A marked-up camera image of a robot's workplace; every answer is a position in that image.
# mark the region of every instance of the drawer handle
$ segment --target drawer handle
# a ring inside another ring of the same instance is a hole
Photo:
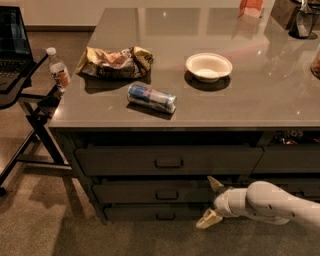
[[[181,159],[180,162],[177,165],[160,165],[158,163],[158,160],[156,159],[156,160],[154,160],[154,166],[157,169],[179,169],[179,168],[182,168],[184,166],[184,162]]]
[[[157,200],[176,200],[179,198],[178,191],[157,191],[156,192]]]
[[[156,219],[160,221],[174,220],[175,218],[176,218],[176,215],[174,212],[167,213],[167,214],[158,214],[158,213],[156,214]]]

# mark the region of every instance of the laptop screen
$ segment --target laptop screen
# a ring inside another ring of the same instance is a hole
[[[19,7],[0,6],[0,57],[32,58]]]

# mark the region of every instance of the plastic bottle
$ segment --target plastic bottle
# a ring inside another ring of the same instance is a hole
[[[60,97],[65,92],[66,87],[70,83],[70,75],[68,72],[67,66],[64,62],[58,57],[57,51],[55,48],[51,47],[47,49],[47,54],[49,56],[49,70],[52,74],[56,85],[60,91]]]

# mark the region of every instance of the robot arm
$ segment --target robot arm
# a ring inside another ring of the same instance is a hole
[[[207,228],[223,217],[245,216],[270,224],[285,224],[292,220],[306,228],[320,232],[320,204],[295,197],[283,189],[264,181],[248,188],[225,188],[208,177],[217,193],[214,210],[208,209],[198,221],[198,228]]]

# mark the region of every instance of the snack bag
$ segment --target snack bag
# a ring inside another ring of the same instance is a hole
[[[77,68],[77,74],[104,79],[135,79],[146,76],[153,55],[138,46],[120,52],[87,47]]]

